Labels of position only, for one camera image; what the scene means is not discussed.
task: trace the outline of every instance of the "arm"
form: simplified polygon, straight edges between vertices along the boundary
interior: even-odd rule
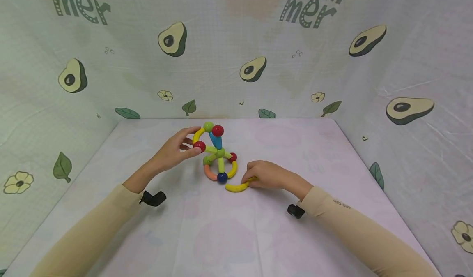
[[[199,128],[185,128],[172,136],[156,155],[67,231],[30,277],[85,276],[110,240],[139,210],[142,192],[152,178],[200,154],[200,148],[190,149],[184,144],[192,144],[187,135]]]
[[[332,198],[299,175],[267,161],[248,164],[242,183],[250,187],[285,189],[299,198],[299,205],[332,231],[361,262],[380,277],[432,277],[432,267],[410,246],[355,209]]]

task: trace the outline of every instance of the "printed backdrop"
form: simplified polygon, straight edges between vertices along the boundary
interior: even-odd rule
[[[473,276],[473,0],[0,5],[0,269],[123,118],[324,117]]]

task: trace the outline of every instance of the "black clip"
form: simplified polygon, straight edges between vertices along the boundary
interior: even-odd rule
[[[297,205],[291,204],[287,207],[287,213],[295,217],[296,219],[299,219],[304,215],[305,210],[300,208]]]
[[[140,205],[142,202],[146,203],[149,206],[159,206],[166,199],[166,195],[163,192],[158,192],[156,195],[152,195],[147,191],[143,192],[143,197],[141,197]]]

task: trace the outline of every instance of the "magnetic ball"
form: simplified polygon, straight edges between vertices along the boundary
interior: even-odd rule
[[[226,173],[223,172],[223,173],[217,174],[218,183],[226,184],[227,180],[228,180],[228,175]]]
[[[231,152],[230,155],[231,155],[231,158],[228,159],[230,162],[233,162],[233,161],[237,160],[237,154],[236,153]]]
[[[194,148],[195,147],[198,147],[202,150],[202,152],[205,152],[205,143],[204,142],[199,141],[199,142],[194,143]]]
[[[223,127],[221,127],[220,125],[215,125],[215,126],[212,128],[212,134],[213,134],[215,137],[223,136]]]
[[[212,162],[210,162],[210,160],[209,160],[209,156],[204,157],[203,163],[204,163],[204,165],[211,165],[212,164]]]
[[[222,158],[223,156],[225,156],[225,149],[221,148],[217,150],[217,152],[215,153],[215,156],[217,156],[217,158]]]
[[[214,124],[212,122],[205,122],[204,123],[204,130],[207,133],[211,132],[213,127],[214,127]]]

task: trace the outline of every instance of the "person's right hand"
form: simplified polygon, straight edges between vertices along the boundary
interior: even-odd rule
[[[258,160],[249,162],[241,183],[246,183],[252,177],[258,177],[258,179],[250,181],[249,187],[285,189],[293,193],[300,200],[303,200],[313,187],[312,184],[299,175],[269,161]]]

